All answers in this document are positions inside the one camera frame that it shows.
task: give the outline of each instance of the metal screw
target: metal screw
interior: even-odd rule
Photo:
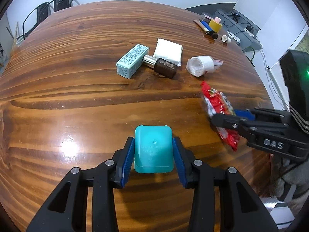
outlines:
[[[72,174],[76,174],[76,173],[78,173],[79,172],[79,168],[78,167],[73,167],[72,169],[71,169],[71,173]]]
[[[237,172],[237,169],[234,168],[234,167],[229,167],[229,172],[230,172],[230,173],[236,173],[236,172]]]
[[[107,166],[112,166],[112,165],[114,165],[114,161],[112,160],[112,159],[108,159],[107,161],[105,161],[105,165],[107,165]]]
[[[203,162],[200,159],[196,159],[195,161],[193,161],[193,164],[196,166],[201,166]]]

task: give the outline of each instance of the red plastic package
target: red plastic package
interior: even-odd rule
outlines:
[[[205,81],[201,83],[201,86],[205,110],[210,118],[216,113],[236,115],[231,103],[222,92],[211,88]],[[237,151],[239,142],[238,132],[222,127],[217,127],[217,130],[224,142],[230,145],[234,151]]]

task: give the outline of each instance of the glossy wooden tabletop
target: glossy wooden tabletop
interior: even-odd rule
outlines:
[[[26,38],[0,78],[0,202],[21,231],[70,168],[111,158],[141,124],[170,126],[196,158],[237,167],[258,194],[267,194],[268,155],[245,139],[236,153],[222,144],[201,107],[202,79],[185,70],[187,60],[210,55],[224,62],[205,80],[234,108],[272,107],[268,94],[240,48],[224,44],[221,34],[215,41],[204,36],[193,22],[199,18],[156,3],[98,2],[52,14]],[[116,73],[133,46],[148,46],[152,55],[158,38],[183,46],[173,80],[147,66],[131,79]],[[175,169],[132,170],[114,194],[120,232],[187,230],[193,192],[182,188]],[[90,192],[88,231],[91,199]]]

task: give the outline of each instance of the white square package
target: white square package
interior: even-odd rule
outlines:
[[[182,45],[158,38],[154,57],[162,58],[177,66],[181,66]]]

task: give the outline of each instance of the brown glass bottle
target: brown glass bottle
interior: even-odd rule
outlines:
[[[143,58],[144,65],[152,68],[156,73],[159,73],[167,78],[172,79],[176,74],[177,65],[172,64],[162,58],[146,55]]]

